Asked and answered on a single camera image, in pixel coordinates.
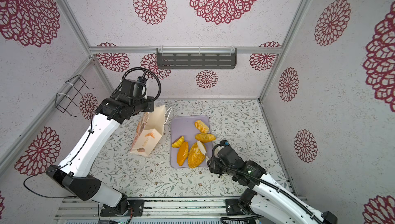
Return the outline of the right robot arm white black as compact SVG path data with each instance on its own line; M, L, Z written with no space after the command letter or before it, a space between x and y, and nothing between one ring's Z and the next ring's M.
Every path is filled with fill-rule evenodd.
M300 200L256 162L244 161L226 140L213 146L207 165L210 172L229 175L246 187L235 206L248 219L264 217L276 224L338 222L333 213L321 212Z

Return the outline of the large sesame bread loaf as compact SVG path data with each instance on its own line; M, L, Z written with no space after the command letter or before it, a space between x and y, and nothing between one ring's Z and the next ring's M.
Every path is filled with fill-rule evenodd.
M189 155L188 155L188 166L190 168L196 168L199 165L201 165L203 163L203 161L206 159L205 154L202 153L200 151L200 147L199 146L203 146L204 148L205 145L200 142L197 141L189 150Z

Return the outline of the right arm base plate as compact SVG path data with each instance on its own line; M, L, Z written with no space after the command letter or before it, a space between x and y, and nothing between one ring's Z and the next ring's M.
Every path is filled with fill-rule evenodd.
M252 215L252 199L257 193L251 189L246 189L239 198L225 199L226 213L228 216L235 215Z

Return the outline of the printed paper bag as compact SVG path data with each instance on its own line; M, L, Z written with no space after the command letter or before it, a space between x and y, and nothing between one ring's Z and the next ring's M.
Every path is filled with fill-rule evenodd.
M130 153L148 157L164 134L172 108L155 107L154 112L144 113L136 129Z

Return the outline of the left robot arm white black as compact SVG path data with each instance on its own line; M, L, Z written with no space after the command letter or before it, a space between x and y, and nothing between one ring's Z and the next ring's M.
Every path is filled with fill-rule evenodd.
M153 112L154 98L147 96L146 83L145 77L123 80L120 91L98 106L89 128L69 155L59 165L51 165L46 175L82 200L125 212L127 196L90 175L90 171L104 144L125 120L141 112Z

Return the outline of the metal tongs with white tips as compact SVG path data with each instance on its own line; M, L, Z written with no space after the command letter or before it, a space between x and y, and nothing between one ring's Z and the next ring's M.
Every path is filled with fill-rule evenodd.
M209 162L210 158L208 157L205 145L201 141L197 141L196 143L197 143L197 146L198 146L200 152L206 157L206 162Z

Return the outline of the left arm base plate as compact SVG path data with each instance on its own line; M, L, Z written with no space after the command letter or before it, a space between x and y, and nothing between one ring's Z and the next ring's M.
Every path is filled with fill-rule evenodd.
M100 217L140 217L143 214L145 201L139 199L122 200L117 206L103 205L99 212Z

